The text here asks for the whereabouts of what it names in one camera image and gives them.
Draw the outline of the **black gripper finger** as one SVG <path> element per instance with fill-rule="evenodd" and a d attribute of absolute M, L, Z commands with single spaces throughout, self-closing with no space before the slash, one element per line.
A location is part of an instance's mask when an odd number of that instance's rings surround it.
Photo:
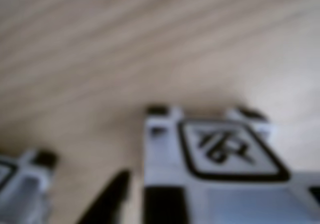
<path fill-rule="evenodd" d="M 131 172 L 119 171 L 102 189 L 77 221 L 78 224 L 118 224 L 122 203 L 127 199 Z"/>

